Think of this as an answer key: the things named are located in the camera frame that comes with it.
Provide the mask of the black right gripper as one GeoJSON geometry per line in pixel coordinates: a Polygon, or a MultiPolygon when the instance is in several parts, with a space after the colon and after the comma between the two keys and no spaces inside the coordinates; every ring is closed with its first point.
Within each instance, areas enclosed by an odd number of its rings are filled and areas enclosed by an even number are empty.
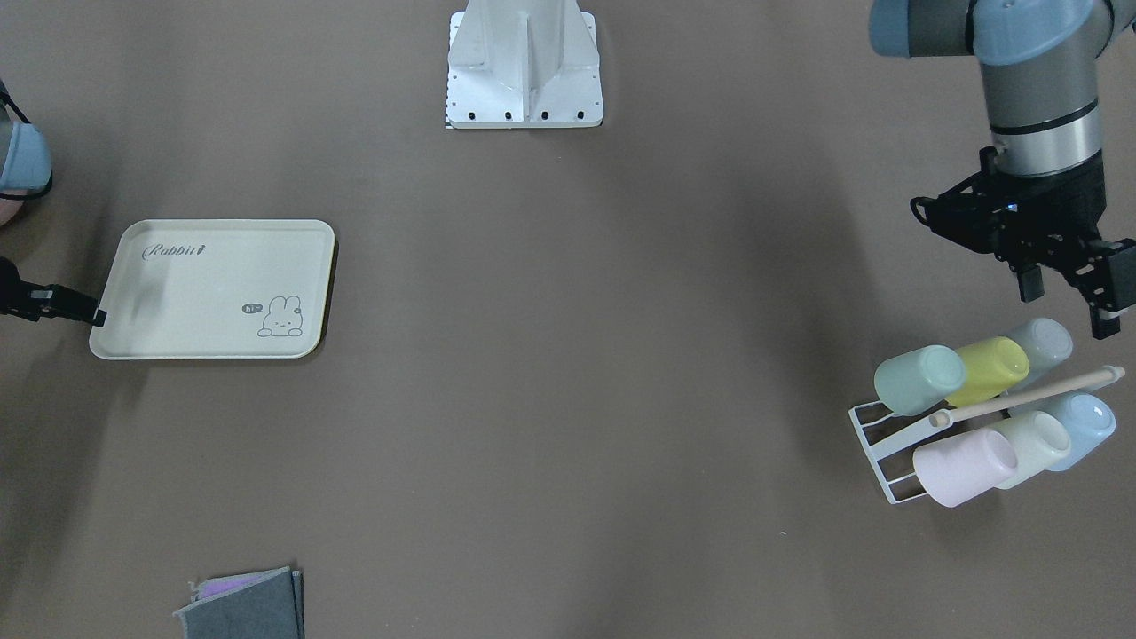
{"type": "Polygon", "coordinates": [[[37,320],[72,320],[91,327],[105,327],[107,312],[93,296],[68,287],[32,288],[18,274],[12,260],[0,257],[1,263],[1,315],[20,317],[28,322],[37,320]],[[32,288],[32,302],[28,292],[32,288]]]}

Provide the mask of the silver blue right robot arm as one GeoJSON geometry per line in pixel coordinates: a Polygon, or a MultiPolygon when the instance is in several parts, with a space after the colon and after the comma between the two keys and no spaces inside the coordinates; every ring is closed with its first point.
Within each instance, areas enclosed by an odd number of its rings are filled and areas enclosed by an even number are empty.
{"type": "MultiPolygon", "coordinates": [[[[53,188],[51,153],[45,136],[20,110],[7,86],[1,85],[3,101],[3,223],[12,219],[20,206],[45,197],[53,188]]],[[[103,327],[107,313],[93,296],[81,294],[68,287],[41,287],[24,280],[16,264],[1,258],[1,312],[28,322],[37,320],[72,320],[103,327]]]]}

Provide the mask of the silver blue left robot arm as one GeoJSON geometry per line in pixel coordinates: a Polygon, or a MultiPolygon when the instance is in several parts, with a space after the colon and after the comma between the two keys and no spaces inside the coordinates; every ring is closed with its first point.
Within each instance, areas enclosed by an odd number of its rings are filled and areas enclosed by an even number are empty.
{"type": "Polygon", "coordinates": [[[933,234],[1006,263],[1020,299],[1044,294],[1051,268],[1091,308],[1092,335],[1120,331],[1133,307],[1133,241],[1108,241],[1096,61],[1133,25],[1131,1],[876,1],[872,51],[971,56],[982,72],[991,146],[979,171],[916,197],[933,234]]]}

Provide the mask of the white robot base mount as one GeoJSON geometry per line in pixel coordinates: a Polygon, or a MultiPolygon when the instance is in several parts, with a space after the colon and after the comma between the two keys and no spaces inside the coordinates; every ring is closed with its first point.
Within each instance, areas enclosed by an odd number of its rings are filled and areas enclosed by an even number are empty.
{"type": "Polygon", "coordinates": [[[450,17],[446,65],[446,127],[604,121],[596,17],[576,1],[470,1],[450,17]]]}

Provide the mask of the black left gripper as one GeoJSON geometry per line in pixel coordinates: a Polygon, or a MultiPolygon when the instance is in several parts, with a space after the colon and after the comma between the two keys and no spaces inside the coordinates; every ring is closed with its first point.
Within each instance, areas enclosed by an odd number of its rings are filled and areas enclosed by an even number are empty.
{"type": "Polygon", "coordinates": [[[1105,340],[1121,331],[1135,304],[1135,242],[1105,241],[1102,151],[1046,177],[1014,177],[979,150],[979,171],[937,197],[914,197],[910,210],[933,234],[977,254],[993,255],[1014,275],[1020,300],[1045,294],[1043,268],[1063,276],[1091,307],[1091,332],[1105,340]]]}

